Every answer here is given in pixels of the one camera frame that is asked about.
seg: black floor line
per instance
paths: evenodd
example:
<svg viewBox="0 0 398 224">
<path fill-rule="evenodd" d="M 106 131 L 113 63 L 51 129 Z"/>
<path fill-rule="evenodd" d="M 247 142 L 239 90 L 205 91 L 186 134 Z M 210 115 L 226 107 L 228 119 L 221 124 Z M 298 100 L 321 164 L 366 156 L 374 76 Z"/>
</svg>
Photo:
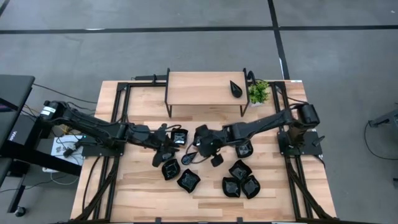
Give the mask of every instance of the black floor line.
<svg viewBox="0 0 398 224">
<path fill-rule="evenodd" d="M 217 27 L 147 27 L 111 29 L 51 29 L 51 30 L 0 30 L 0 34 L 114 34 L 145 32 L 211 32 L 211 31 L 263 31 L 271 26 L 217 26 Z"/>
<path fill-rule="evenodd" d="M 7 5 L 8 5 L 9 2 L 10 2 L 10 0 L 5 0 L 5 1 L 2 3 L 2 5 L 1 5 L 1 7 L 0 7 L 0 17 L 1 17 L 1 15 L 3 14 L 4 10 L 6 10 Z"/>
<path fill-rule="evenodd" d="M 281 26 L 279 30 L 388 30 L 398 29 L 398 25 L 375 25 L 375 26 Z"/>
<path fill-rule="evenodd" d="M 282 37 L 279 32 L 278 20 L 276 18 L 276 11 L 273 0 L 268 0 L 269 12 L 271 14 L 272 26 L 274 28 L 274 35 L 276 41 L 276 47 L 278 50 L 279 62 L 282 70 L 282 78 L 285 80 L 290 80 L 289 69 L 287 68 L 286 56 L 284 45 L 282 43 Z"/>
</svg>

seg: wooden tabletop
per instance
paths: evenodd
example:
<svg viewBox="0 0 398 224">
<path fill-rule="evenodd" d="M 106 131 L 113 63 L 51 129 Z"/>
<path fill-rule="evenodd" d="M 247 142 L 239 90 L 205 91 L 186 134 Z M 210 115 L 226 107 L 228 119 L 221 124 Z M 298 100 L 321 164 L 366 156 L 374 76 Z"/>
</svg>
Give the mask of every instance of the wooden tabletop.
<svg viewBox="0 0 398 224">
<path fill-rule="evenodd" d="M 235 98 L 229 81 L 242 89 Z M 170 72 L 169 105 L 246 105 L 246 82 L 243 72 Z"/>
<path fill-rule="evenodd" d="M 97 118 L 111 119 L 116 85 L 116 81 L 103 82 L 95 115 Z M 286 85 L 290 97 L 306 100 L 303 83 L 286 81 Z M 243 118 L 236 106 L 216 105 L 176 106 L 180 108 L 174 110 L 173 118 L 169 118 L 164 105 L 164 92 L 164 87 L 133 88 L 128 108 L 130 122 L 146 124 L 151 129 L 158 128 L 162 123 L 181 124 L 189 130 L 188 138 L 191 141 L 195 128 L 202 124 L 207 124 L 211 129 L 220 129 L 223 124 L 254 121 L 275 113 L 271 94 L 263 106 L 249 107 Z M 243 193 L 240 198 L 228 198 L 222 191 L 221 180 L 230 177 L 228 169 L 237 161 L 232 147 L 221 149 L 224 163 L 219 167 L 212 167 L 209 160 L 189 166 L 181 164 L 181 173 L 189 168 L 201 178 L 195 191 L 188 194 L 178 186 L 176 180 L 179 176 L 165 181 L 161 166 L 152 167 L 153 150 L 127 144 L 120 160 L 111 221 L 154 222 L 155 217 L 162 217 L 165 222 L 234 222 L 236 217 L 243 217 L 245 221 L 294 221 L 284 158 L 279 154 L 276 133 L 277 128 L 255 135 L 252 138 L 254 153 L 243 159 L 261 185 L 260 193 L 250 200 Z M 185 149 L 176 153 L 178 161 L 184 153 Z M 82 196 L 94 160 L 88 158 L 83 164 L 71 218 L 81 213 Z M 313 156 L 302 156 L 302 161 L 309 191 L 327 213 L 335 216 L 323 165 Z M 102 158 L 91 177 L 86 206 L 97 190 L 101 165 Z M 297 194 L 301 214 L 305 217 L 299 189 Z M 106 192 L 101 206 L 102 218 L 107 196 Z"/>
</svg>

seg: green plant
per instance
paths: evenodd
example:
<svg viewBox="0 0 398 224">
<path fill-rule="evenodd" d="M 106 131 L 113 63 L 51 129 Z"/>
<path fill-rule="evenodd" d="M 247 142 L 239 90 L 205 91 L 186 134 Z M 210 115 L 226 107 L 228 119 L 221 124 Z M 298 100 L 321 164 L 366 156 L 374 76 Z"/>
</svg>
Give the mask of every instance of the green plant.
<svg viewBox="0 0 398 224">
<path fill-rule="evenodd" d="M 268 82 L 258 80 L 255 85 L 249 87 L 249 96 L 252 103 L 263 103 L 268 100 Z"/>
</svg>

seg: robotic arm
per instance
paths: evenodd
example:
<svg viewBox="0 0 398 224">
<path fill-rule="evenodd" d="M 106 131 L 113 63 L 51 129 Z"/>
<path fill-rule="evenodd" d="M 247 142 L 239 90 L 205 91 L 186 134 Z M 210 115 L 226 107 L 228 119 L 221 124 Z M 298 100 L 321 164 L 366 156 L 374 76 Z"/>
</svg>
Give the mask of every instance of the robotic arm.
<svg viewBox="0 0 398 224">
<path fill-rule="evenodd" d="M 113 122 L 109 123 L 82 113 L 71 108 L 63 101 L 46 101 L 40 118 L 51 125 L 65 124 L 93 137 L 98 144 L 109 149 L 119 147 L 121 144 L 131 143 L 147 147 L 156 151 L 152 165 L 158 167 L 163 155 L 178 151 L 175 144 L 167 135 L 166 124 L 155 131 L 146 125 Z"/>
<path fill-rule="evenodd" d="M 297 110 L 298 119 L 293 117 L 292 110 Z M 289 125 L 289 146 L 300 149 L 304 144 L 304 133 L 318 124 L 319 118 L 313 105 L 297 104 L 250 123 L 240 122 L 223 126 L 221 131 L 211 130 L 207 125 L 202 125 L 196 128 L 197 138 L 194 142 L 198 142 L 198 151 L 203 157 L 214 156 L 211 163 L 216 167 L 223 162 L 221 155 L 217 155 L 221 147 L 242 146 L 257 133 Z"/>
</svg>

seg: potted plant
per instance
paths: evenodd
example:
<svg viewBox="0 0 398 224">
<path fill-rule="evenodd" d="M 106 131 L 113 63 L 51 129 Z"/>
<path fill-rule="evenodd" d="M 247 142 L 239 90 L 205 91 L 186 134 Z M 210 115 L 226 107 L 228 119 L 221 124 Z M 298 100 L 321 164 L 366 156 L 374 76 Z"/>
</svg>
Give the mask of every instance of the potted plant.
<svg viewBox="0 0 398 224">
<path fill-rule="evenodd" d="M 268 100 L 268 82 L 256 80 L 256 84 L 249 86 L 249 96 L 251 106 L 260 106 Z"/>
</svg>

